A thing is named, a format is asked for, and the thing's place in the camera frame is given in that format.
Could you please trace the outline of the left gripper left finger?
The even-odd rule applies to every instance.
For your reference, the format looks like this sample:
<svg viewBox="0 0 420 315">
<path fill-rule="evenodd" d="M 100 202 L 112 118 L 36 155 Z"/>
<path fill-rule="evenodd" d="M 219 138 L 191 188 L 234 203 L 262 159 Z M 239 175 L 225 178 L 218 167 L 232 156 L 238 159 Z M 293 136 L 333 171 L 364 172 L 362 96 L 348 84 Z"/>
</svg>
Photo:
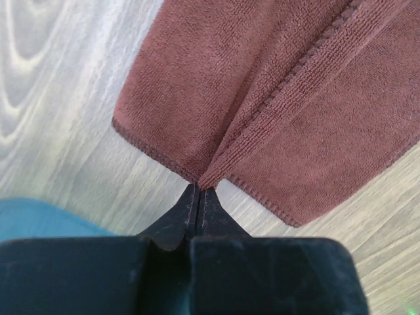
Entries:
<svg viewBox="0 0 420 315">
<path fill-rule="evenodd" d="M 197 184 L 189 184 L 176 204 L 138 235 L 151 239 L 165 251 L 177 250 L 185 238 L 196 235 L 199 207 L 200 189 Z"/>
</svg>

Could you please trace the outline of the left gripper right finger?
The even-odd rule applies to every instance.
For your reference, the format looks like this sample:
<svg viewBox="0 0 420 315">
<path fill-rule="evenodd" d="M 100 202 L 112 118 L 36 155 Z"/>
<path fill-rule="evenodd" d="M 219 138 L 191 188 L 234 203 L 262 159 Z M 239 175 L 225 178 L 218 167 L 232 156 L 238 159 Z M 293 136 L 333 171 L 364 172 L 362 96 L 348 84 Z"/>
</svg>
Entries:
<svg viewBox="0 0 420 315">
<path fill-rule="evenodd" d="M 199 195 L 195 223 L 196 236 L 250 238 L 251 236 L 224 210 L 214 188 Z"/>
</svg>

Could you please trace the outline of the brown towel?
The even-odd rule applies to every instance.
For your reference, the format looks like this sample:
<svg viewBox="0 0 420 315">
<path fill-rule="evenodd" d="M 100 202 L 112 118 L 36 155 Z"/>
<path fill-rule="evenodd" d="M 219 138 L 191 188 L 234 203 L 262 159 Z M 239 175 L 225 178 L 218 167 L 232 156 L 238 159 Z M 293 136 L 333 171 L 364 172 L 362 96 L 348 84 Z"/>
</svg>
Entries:
<svg viewBox="0 0 420 315">
<path fill-rule="evenodd" d="M 419 141 L 419 2 L 164 1 L 112 124 L 304 225 Z"/>
</svg>

